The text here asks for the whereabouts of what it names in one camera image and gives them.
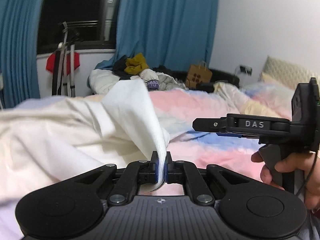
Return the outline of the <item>white knit garment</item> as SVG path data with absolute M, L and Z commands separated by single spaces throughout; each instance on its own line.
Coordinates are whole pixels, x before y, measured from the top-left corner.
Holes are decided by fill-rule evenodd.
M 66 98 L 38 109 L 1 112 L 1 198 L 18 198 L 105 164 L 124 167 L 158 153 L 164 181 L 169 134 L 143 81 L 118 82 L 99 101 Z

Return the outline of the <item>black white clothes rack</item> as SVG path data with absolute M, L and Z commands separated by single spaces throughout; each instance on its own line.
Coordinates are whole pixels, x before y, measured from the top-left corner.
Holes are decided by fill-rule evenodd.
M 67 22 L 58 24 L 62 31 L 62 41 L 57 45 L 55 53 L 54 70 L 52 74 L 51 95 L 68 96 L 75 98 L 76 93 L 76 72 L 79 68 L 74 69 L 74 53 L 77 52 L 81 58 L 83 56 L 92 57 L 97 54 L 96 50 L 80 49 L 76 50 L 76 44 L 80 42 L 80 33 Z M 71 73 L 67 75 L 67 55 L 71 54 Z

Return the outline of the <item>pastel rainbow bed duvet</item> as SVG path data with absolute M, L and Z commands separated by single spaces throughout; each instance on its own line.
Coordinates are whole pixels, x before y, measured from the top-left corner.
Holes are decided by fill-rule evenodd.
M 24 239 L 297 239 L 306 211 L 294 175 L 282 189 L 224 167 L 173 160 L 185 131 L 282 136 L 285 119 L 189 121 L 155 109 L 140 81 L 103 99 L 1 112 L 1 202 L 17 200 Z

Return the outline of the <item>brown paper bag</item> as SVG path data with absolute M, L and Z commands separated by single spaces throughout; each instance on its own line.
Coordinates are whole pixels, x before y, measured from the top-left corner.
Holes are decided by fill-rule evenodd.
M 212 71 L 207 67 L 205 61 L 200 61 L 197 64 L 191 64 L 185 79 L 187 88 L 196 88 L 198 84 L 208 83 L 212 78 Z

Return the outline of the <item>beige quilted headboard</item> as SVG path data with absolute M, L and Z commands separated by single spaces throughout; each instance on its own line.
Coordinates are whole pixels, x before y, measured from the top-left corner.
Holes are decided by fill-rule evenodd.
M 289 61 L 267 57 L 260 80 L 268 83 L 279 84 L 295 90 L 299 83 L 308 83 L 314 77 L 319 85 L 319 74 L 312 72 L 299 64 Z

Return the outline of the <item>mustard yellow garment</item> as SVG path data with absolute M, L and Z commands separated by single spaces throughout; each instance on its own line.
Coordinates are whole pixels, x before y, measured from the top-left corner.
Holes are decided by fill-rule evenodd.
M 130 75 L 138 75 L 145 69 L 149 69 L 146 59 L 142 53 L 138 53 L 133 58 L 127 58 L 125 66 L 124 72 Z

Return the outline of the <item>white puffy jacket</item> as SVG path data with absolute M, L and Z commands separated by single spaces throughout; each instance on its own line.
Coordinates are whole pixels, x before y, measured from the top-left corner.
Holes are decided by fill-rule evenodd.
M 119 76 L 111 70 L 95 69 L 88 78 L 88 83 L 94 94 L 107 94 L 111 88 L 121 80 L 142 80 L 149 91 L 172 90 L 175 88 L 186 89 L 181 81 L 162 72 L 145 69 L 137 75 Z

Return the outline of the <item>blue curtain right panel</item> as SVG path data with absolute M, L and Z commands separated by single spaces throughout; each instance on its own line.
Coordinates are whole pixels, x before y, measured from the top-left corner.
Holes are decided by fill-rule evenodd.
M 116 51 L 96 68 L 142 53 L 150 68 L 187 71 L 212 57 L 219 0 L 120 0 Z

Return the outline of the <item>blue curtain panel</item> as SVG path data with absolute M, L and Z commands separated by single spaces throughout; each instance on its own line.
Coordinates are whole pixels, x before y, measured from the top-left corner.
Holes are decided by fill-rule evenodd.
M 1 100 L 13 108 L 39 98 L 37 36 L 43 0 L 1 0 Z
M 219 0 L 120 0 L 116 51 L 96 68 L 142 53 L 150 68 L 187 71 L 212 57 Z

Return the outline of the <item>red cloth on rack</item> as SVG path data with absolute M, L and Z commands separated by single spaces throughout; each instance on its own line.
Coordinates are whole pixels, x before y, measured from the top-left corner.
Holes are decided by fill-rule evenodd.
M 52 53 L 46 63 L 46 70 L 53 73 L 54 70 L 54 63 L 55 63 L 55 53 Z M 77 69 L 80 67 L 80 55 L 79 53 L 74 53 L 74 69 Z M 71 73 L 71 54 L 68 53 L 67 55 L 67 75 Z

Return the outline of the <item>dark window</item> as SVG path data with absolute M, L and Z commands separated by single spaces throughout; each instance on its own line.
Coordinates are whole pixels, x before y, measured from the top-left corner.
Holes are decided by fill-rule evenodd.
M 43 0 L 37 53 L 51 53 L 71 29 L 77 50 L 115 49 L 120 0 Z

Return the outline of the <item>blue curtain left panel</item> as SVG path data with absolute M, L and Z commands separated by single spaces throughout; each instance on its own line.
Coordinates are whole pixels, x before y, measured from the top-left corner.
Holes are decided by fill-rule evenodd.
M 13 108 L 39 98 L 37 36 L 43 0 L 1 0 L 1 100 Z

